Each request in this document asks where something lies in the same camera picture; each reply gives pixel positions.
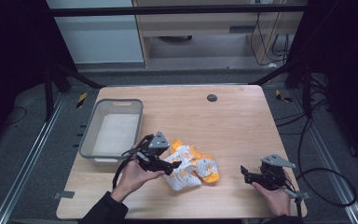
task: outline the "black cable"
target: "black cable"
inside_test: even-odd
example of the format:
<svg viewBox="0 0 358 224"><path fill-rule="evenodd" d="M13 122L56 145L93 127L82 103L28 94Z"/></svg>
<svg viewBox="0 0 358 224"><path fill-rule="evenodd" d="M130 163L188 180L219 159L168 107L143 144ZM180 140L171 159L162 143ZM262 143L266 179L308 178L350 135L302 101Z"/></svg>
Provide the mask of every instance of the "black cable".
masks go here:
<svg viewBox="0 0 358 224"><path fill-rule="evenodd" d="M311 110L319 110L319 107L321 107L321 105L323 105L324 103L326 103L327 101L326 100L321 100L320 102L318 102L318 104L316 105L313 105L311 107Z"/></svg>
<svg viewBox="0 0 358 224"><path fill-rule="evenodd" d="M302 217L302 212L301 212L301 201L296 202L296 207L297 207L297 216L298 217Z"/></svg>
<svg viewBox="0 0 358 224"><path fill-rule="evenodd" d="M124 160L117 168L115 176L113 177L112 180L112 189L115 189L117 187L117 181L118 181L118 177L120 176L121 171L127 166L127 164L130 161L136 161L137 159L133 158L132 155L134 153L131 153L126 160Z"/></svg>
<svg viewBox="0 0 358 224"><path fill-rule="evenodd" d="M273 60L273 59L270 59L269 55L267 54L267 49L266 49L266 45L264 43L264 39L263 39L263 36L261 35L261 30L260 30L260 26L259 26L259 21L260 21L260 12L257 12L257 19L255 21L255 28L254 30L252 31L252 34L251 34L251 49L252 49L252 52L255 56L255 61L257 62L258 65L268 65L270 63L276 63L278 62L279 60ZM261 42L263 44L263 48L264 48L264 53L266 54L267 58L270 60L269 63L260 63L258 60L257 60L257 57L255 55L255 49L253 47L253 36L254 36L254 33L255 33L255 29L256 27L258 28L258 32L260 34L260 39L261 39Z"/></svg>
<svg viewBox="0 0 358 224"><path fill-rule="evenodd" d="M254 82L250 82L249 84L261 86L262 84L275 78L277 75L281 74L282 72L287 71L289 68L296 65L296 63L300 62L301 60L304 60L304 57L307 54L305 54L303 52L306 51L308 45L310 45L310 43L312 41L314 41L314 38L318 37L317 36L318 32L323 28L326 21L329 19L329 17L333 13L333 11L336 9L338 1L339 0L336 0L335 4L331 7L330 11L327 13L327 15L324 17L324 19L317 25L317 27L313 30L313 32L309 35L309 37L306 39L305 43L303 43L300 46L300 48L296 52L294 52L295 56L293 57L293 60L291 60L287 66L280 67L280 68L276 69L275 71L269 73L268 75L261 77L260 79L254 81Z"/></svg>
<svg viewBox="0 0 358 224"><path fill-rule="evenodd" d="M310 125L308 126L308 128L306 128L306 131L310 129L311 124L312 124L312 123L310 123ZM300 134L302 134L302 133L303 133L303 132L301 132L301 133L279 133L279 134L287 134L287 135L290 135L290 134L291 134L291 135L300 135Z"/></svg>
<svg viewBox="0 0 358 224"><path fill-rule="evenodd" d="M279 37L279 35L275 35L274 41L272 42L272 46L271 46L271 52L272 52L272 54L275 55L275 56L282 57L283 54L278 54L277 52L286 53L286 52L288 52L289 50L286 49L286 48L283 48L283 49L275 49L275 45L276 45L276 43L277 43L278 37Z"/></svg>
<svg viewBox="0 0 358 224"><path fill-rule="evenodd" d="M285 122L285 123L282 123L282 124L277 124L277 127L282 127L282 126L284 126L284 125L291 124L291 123L293 123L293 122L295 122L295 121L301 119L301 118L304 117L304 116L305 116L305 114L302 114L302 115L298 116L298 117L295 118L295 119L289 120L289 121L287 121L287 122Z"/></svg>
<svg viewBox="0 0 358 224"><path fill-rule="evenodd" d="M279 133L280 135L300 135L301 133Z"/></svg>
<svg viewBox="0 0 358 224"><path fill-rule="evenodd" d="M289 182L290 185L284 184L288 189L290 189L293 193L296 193L296 188L293 185L292 181L290 181L288 178L285 178L287 182Z"/></svg>
<svg viewBox="0 0 358 224"><path fill-rule="evenodd" d="M298 114L289 115L289 116L286 116L286 117L283 117L283 118L278 118L278 119L275 119L275 120L288 119L288 118L291 118L291 117L294 117L294 116L297 116L297 115L302 115L302 114L303 114L303 113L298 113Z"/></svg>
<svg viewBox="0 0 358 224"><path fill-rule="evenodd" d="M21 118L15 120L15 121L12 121L10 123L4 123L4 125L12 125L12 124L15 124L15 123L18 123L20 120L24 119L25 116L27 115L27 109L25 109L24 107L22 106L15 106L14 109L22 109L24 111L24 114L22 115Z"/></svg>
<svg viewBox="0 0 358 224"><path fill-rule="evenodd" d="M310 83L310 86L313 87L313 88L317 88L321 91L326 91L327 90L327 86L322 83L319 79L313 77L312 75L310 75L310 80L311 80L311 83Z"/></svg>
<svg viewBox="0 0 358 224"><path fill-rule="evenodd" d="M286 63L288 56L289 56L289 35L286 35L286 40L284 41L283 64Z"/></svg>
<svg viewBox="0 0 358 224"><path fill-rule="evenodd" d="M299 178L302 178L305 182L305 184L316 194L318 195L322 200L324 200L325 202L327 203L330 203L334 206L338 206L338 207L346 207L346 206L351 206L352 204L354 204L357 200L357 193L356 193L356 189L353 187L353 185L351 184L351 182L344 176L344 175L341 175L340 173L334 171L334 170L331 170L331 169L327 169L327 168L313 168L313 169L309 169L307 171L303 171L302 170L302 165L301 165L301 159L300 159L300 155L301 155L301 146L302 146L302 142L303 142L303 139L304 139L304 134L305 134L305 131L306 131L306 127L308 126L308 123L310 122L310 120L312 120L312 117L310 118L307 118L307 121L306 121L306 124L304 125L304 129L303 129L303 132L300 136L300 141L299 141L299 144L298 144L298 149L297 149L297 165L298 165L298 170L300 172L299 176L296 177L296 180L298 180ZM311 186L310 182L307 180L307 178L305 177L306 174L308 173L311 173L311 172L315 172L315 171L326 171L326 172L331 172L335 175L338 175L340 176L341 178L343 178L347 183L348 185L350 186L351 188L351 191L352 191L352 194L353 194L353 199L351 202L349 203L335 203L327 198L325 198L321 193L319 193L314 187Z"/></svg>

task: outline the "black metal pole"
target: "black metal pole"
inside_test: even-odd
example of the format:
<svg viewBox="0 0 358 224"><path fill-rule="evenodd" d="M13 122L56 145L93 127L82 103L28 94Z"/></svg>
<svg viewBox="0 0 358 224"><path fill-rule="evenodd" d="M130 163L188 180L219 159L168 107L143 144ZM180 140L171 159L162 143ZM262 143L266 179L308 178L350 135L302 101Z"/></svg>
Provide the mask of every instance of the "black metal pole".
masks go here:
<svg viewBox="0 0 358 224"><path fill-rule="evenodd" d="M67 68L65 66L62 66L60 64L56 63L55 68L63 71L68 76L76 78L77 80L79 80L79 81L83 82L84 84L92 87L93 89L100 89L100 88L106 87L106 85L101 85L101 84L98 84L98 83L96 83L94 81L89 80L86 77L82 77L80 74L78 74L78 72L72 71L69 68Z"/></svg>
<svg viewBox="0 0 358 224"><path fill-rule="evenodd" d="M154 14L198 14L198 13L245 13L245 12L296 12L304 11L308 4L280 5L211 5L173 7L97 7L97 8L56 8L32 10L26 13L37 16L84 17L84 16L123 16Z"/></svg>

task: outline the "power cord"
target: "power cord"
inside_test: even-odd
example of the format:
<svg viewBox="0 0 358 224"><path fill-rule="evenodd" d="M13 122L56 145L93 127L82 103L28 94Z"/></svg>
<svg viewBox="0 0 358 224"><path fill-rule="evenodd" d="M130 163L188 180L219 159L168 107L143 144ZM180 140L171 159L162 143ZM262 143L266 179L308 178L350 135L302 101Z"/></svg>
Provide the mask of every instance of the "power cord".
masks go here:
<svg viewBox="0 0 358 224"><path fill-rule="evenodd" d="M312 96L313 94L316 94L316 93L324 93L323 91L315 91L313 93L311 93L310 95ZM326 100L323 99L321 100L320 102L318 102L317 104L313 105L311 107L311 111L314 111L315 109L318 109L323 103L325 103ZM283 118L280 118L280 119L287 119L287 118L291 118L291 117L294 117L296 116L296 118L292 119L292 120L289 120L285 123L282 123L282 124L278 124L277 127L282 127L283 125L288 125L288 124L291 124L297 120L299 120L300 118L304 117L305 114L303 113L299 113L299 114L294 114L294 115L290 115L290 116L286 116L286 117L283 117ZM312 124L313 122L313 118L312 117L309 117L307 118L306 120L306 123L302 129L302 132L300 133L300 140L299 140L299 144L298 144L298 149L297 149L297 166L298 166L298 170L299 170L299 175L296 177L296 180L302 178L305 182L305 184L310 188L310 190L312 190L316 195L318 195L323 201L327 202L327 203L330 203L334 206L337 206L337 207L346 207L346 206L351 206L352 204L354 204L357 200L357 192L356 192L356 189L355 187L352 185L351 181L345 177L344 175L340 174L339 172L337 171L334 171L334 170L331 170L331 169L327 169L327 168L312 168L312 169L309 169L307 171L303 171L302 169L302 165L301 165L301 146L302 146L302 143L303 143L303 139L304 139L304 134L305 132L310 128L310 125ZM340 178L342 178L343 180L345 180L348 184L348 186L350 187L351 189L351 192L352 192L352 195L353 195L353 198L352 200L349 202L349 203L336 203L336 202L333 202L332 200L329 200L327 199L326 197L324 197L320 192L318 192L311 184L310 182L308 181L308 179L306 178L306 175L309 174L309 173L313 173L313 172L330 172L334 175L337 175L339 176Z"/></svg>
<svg viewBox="0 0 358 224"><path fill-rule="evenodd" d="M27 115L27 109L25 109L25 108L22 107L22 106L15 106L14 109L21 109L21 110L24 111L24 114L22 115L21 118L16 119L16 120L14 120L14 121L12 121L12 122L9 122L9 123L4 123L4 125L7 125L7 126L8 126L8 125L12 125L12 124L18 123L18 122L20 122L20 120L24 119L25 116Z"/></svg>
<svg viewBox="0 0 358 224"><path fill-rule="evenodd" d="M254 33L255 33L255 30L256 28L258 29L258 33L260 35L260 39L261 39L261 43L263 44L263 50L264 50L264 53L266 54L267 58L270 60L269 63L260 63L258 60L257 60L257 57L255 57L255 60L257 62L258 65L268 65L270 63L276 63L276 62L279 62L280 60L274 60L274 59L271 59L267 53L267 48L266 48L266 44L264 42L264 39L263 39L263 36L261 35L261 30L260 30L260 12L257 12L257 19L255 21L255 28L254 30L252 31L252 34L251 34L251 48L252 48L252 52L255 56L255 49L253 47L253 36L254 36Z"/></svg>
<svg viewBox="0 0 358 224"><path fill-rule="evenodd" d="M277 43L279 35L275 35L274 41L272 42L271 51L272 54L278 57L281 57L281 65L284 65L287 60L287 56L289 55L289 35L285 35L284 47L283 49L276 50L275 45Z"/></svg>
<svg viewBox="0 0 358 224"><path fill-rule="evenodd" d="M334 170L331 170L331 169L327 169L327 168L312 168L312 169L309 169L307 171L303 171L302 170L302 165L301 165L301 159L300 159L300 152L301 152L301 145L302 145L302 142L303 142L303 139L304 139L304 134L306 132L306 127L308 126L308 123L310 122L310 120L312 120L312 117L310 118L307 118L307 121L306 121L306 124L304 125L304 129L303 129L303 132L300 136L300 141L299 141L299 144L298 144L298 149L297 149L297 165L298 165L298 170L300 172L299 176L296 177L296 180L302 178L305 182L305 184L316 194L318 195L322 200L324 200L325 202L327 203L330 203L334 206L338 206L338 207L346 207L346 206L351 206L352 204L354 204L357 200L357 193L356 193L356 189L355 187L352 185L351 181L345 177L344 175L338 173L337 171L334 171ZM321 193L319 193L311 184L310 182L307 180L306 178L306 174L309 174L311 172L316 172L316 171L323 171L323 172L330 172L330 173L333 173L335 175L338 175L339 177L341 177L342 179L344 179L348 186L350 187L351 191L352 191L352 194L353 194L353 199L349 202L349 203L335 203L329 199L327 199L326 197L324 197Z"/></svg>

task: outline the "wire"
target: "wire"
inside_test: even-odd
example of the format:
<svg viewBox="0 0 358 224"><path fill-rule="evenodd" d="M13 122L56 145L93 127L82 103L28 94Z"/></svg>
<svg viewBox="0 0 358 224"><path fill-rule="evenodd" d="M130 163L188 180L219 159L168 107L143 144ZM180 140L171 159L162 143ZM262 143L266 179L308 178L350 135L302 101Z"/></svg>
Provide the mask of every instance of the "wire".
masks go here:
<svg viewBox="0 0 358 224"><path fill-rule="evenodd" d="M283 117L283 118L279 118L279 119L275 119L275 120L288 119L288 118L291 118L291 117L294 117L294 116L297 116L297 115L302 115L302 114L303 114L303 113L298 113L298 114L289 115L289 116L286 116L286 117Z"/></svg>
<svg viewBox="0 0 358 224"><path fill-rule="evenodd" d="M118 176L120 175L121 171L127 166L127 164L130 161L135 161L136 159L132 157L134 153L130 153L130 155L126 158L126 160L124 160L117 168L115 176L113 177L112 180L112 189L115 189L117 187L117 181L118 181Z"/></svg>
<svg viewBox="0 0 358 224"><path fill-rule="evenodd" d="M338 207L346 207L346 206L351 206L352 204L354 204L357 200L357 193L356 193L356 189L353 187L353 185L351 184L351 182L348 180L348 178L346 178L344 175L334 171L334 170L331 170L331 169L327 169L327 168L313 168L313 169L309 169L307 171L303 171L302 170L302 165L301 165L301 146L302 146L302 143L303 143L303 140L304 140L304 134L306 132L306 127L308 126L308 123L312 121L312 117L310 118L307 118L307 121L306 121L306 124L304 125L304 129L303 129L303 132L300 136L300 141L299 141L299 144L298 144L298 149L297 149L297 165L298 165L298 170L300 172L299 176L296 177L296 180L298 180L299 178L302 178L305 182L305 184L316 194L318 195L322 200L324 200L325 202L327 203L330 203L334 206L338 206ZM352 191L352 194L353 194L353 199L352 201L350 201L349 203L335 203L329 199L327 199L326 197L324 197L321 193L319 193L311 184L310 182L307 180L307 178L305 177L306 174L309 174L311 172L315 172L315 171L324 171L324 172L331 172L335 175L338 175L339 177L341 177L342 179L344 179L349 187L351 188L351 191Z"/></svg>
<svg viewBox="0 0 358 224"><path fill-rule="evenodd" d="M301 133L279 133L279 134L287 134L287 135L299 135L299 134L302 134L303 132Z"/></svg>
<svg viewBox="0 0 358 224"><path fill-rule="evenodd" d="M260 39L261 39L261 43L263 44L263 49L264 49L264 53L266 54L267 58L270 60L269 63L260 63L258 60L257 60L257 57L255 56L255 60L257 62L258 65L268 65L270 63L276 63L278 62L279 60L273 60L269 57L269 55L267 54L267 48L266 48L266 44L264 43L264 39L263 39L263 36L261 35L261 30L260 30L260 12L257 12L257 19L255 21L255 28L254 30L252 31L252 34L251 34L251 48L252 48L252 52L255 56L255 49L253 47L253 36L254 36L254 33L255 33L255 29L256 27L258 28L258 33L260 34Z"/></svg>
<svg viewBox="0 0 358 224"><path fill-rule="evenodd" d="M282 57L283 54L277 54L276 52L283 52L283 53L285 53L285 52L289 52L289 50L286 49L286 48L284 48L284 49L275 49L275 45L276 45L276 43L277 43L278 36L279 36L279 35L275 35L274 42L272 42L271 52L272 52L272 54L275 55L275 56Z"/></svg>
<svg viewBox="0 0 358 224"><path fill-rule="evenodd" d="M279 133L280 135L300 135L301 133Z"/></svg>
<svg viewBox="0 0 358 224"><path fill-rule="evenodd" d="M282 126L284 126L284 125L291 124L291 123L295 122L296 120L301 119L301 118L304 117L304 116L305 116L305 114L301 114L300 116L298 116L298 117L295 118L295 119L289 120L289 121L287 121L287 122L285 122L285 123L282 123L282 124L277 124L277 127L282 127Z"/></svg>
<svg viewBox="0 0 358 224"><path fill-rule="evenodd" d="M289 188L293 193L296 193L296 188L293 185L292 181L290 181L288 178L285 178L287 182L289 182L288 184L285 184L287 188Z"/></svg>
<svg viewBox="0 0 358 224"><path fill-rule="evenodd" d="M138 149L132 148L130 150L127 150L121 154L121 157L127 157L129 155L133 155L134 153L138 152Z"/></svg>
<svg viewBox="0 0 358 224"><path fill-rule="evenodd" d="M326 100L321 100L318 104L316 105L313 105L311 107L311 110L319 110L319 108L321 107L321 105L324 105L324 103L326 103L327 101Z"/></svg>
<svg viewBox="0 0 358 224"><path fill-rule="evenodd" d="M286 35L285 41L284 41L284 51L281 59L281 64L286 64L287 56L288 56L288 48L289 48L289 35Z"/></svg>
<svg viewBox="0 0 358 224"><path fill-rule="evenodd" d="M22 106L15 106L14 109L22 109L22 110L24 111L24 114L22 115L21 118L19 118L19 119L17 119L17 120L14 120L14 121L12 121L12 122L10 122L10 123L4 123L4 125L12 125L12 124L18 123L18 122L20 122L20 120L24 119L25 116L27 115L27 109L25 109L25 108L22 107Z"/></svg>

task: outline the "gray floor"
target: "gray floor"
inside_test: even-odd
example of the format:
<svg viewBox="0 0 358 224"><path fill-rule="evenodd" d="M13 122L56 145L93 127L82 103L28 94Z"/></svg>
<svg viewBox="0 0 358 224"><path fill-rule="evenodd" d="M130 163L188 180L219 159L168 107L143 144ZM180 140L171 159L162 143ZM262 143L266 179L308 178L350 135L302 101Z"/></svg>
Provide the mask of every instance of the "gray floor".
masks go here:
<svg viewBox="0 0 358 224"><path fill-rule="evenodd" d="M123 69L104 73L84 73L102 84L115 85L160 85L199 83L247 83L266 75L272 68L259 65L252 56L243 35L193 36L190 41L156 38L147 68ZM301 89L286 90L282 86L284 75L274 78L263 87L271 113L277 124L292 119L279 119L300 113L296 102L288 103L275 97L280 89L283 97L296 99ZM84 132L81 125L88 122L90 111L98 94L82 83L71 79L73 88L64 95L62 112L51 130L47 142L33 167L24 189L13 208L10 219L21 219L22 223L53 223L59 221L55 215L59 201L53 199L55 192L64 189L66 179L76 155L76 144ZM79 95L86 91L88 97L81 109L76 108ZM315 103L322 100L321 94L314 96ZM26 160L45 116L43 85L21 93L16 100L7 122L0 133L0 205L7 196L17 173ZM314 130L322 137L338 170L356 187L358 193L358 158L351 156L349 146L334 116L322 105L312 113ZM279 128L281 139L289 159L297 163L297 148L304 120ZM301 148L303 169L325 166L323 155L311 134L307 131ZM323 195L339 203L337 190L331 176L312 174L308 180ZM310 191L302 180L300 189ZM350 209L330 205L311 192L305 201L308 208L306 223L358 223L348 216Z"/></svg>

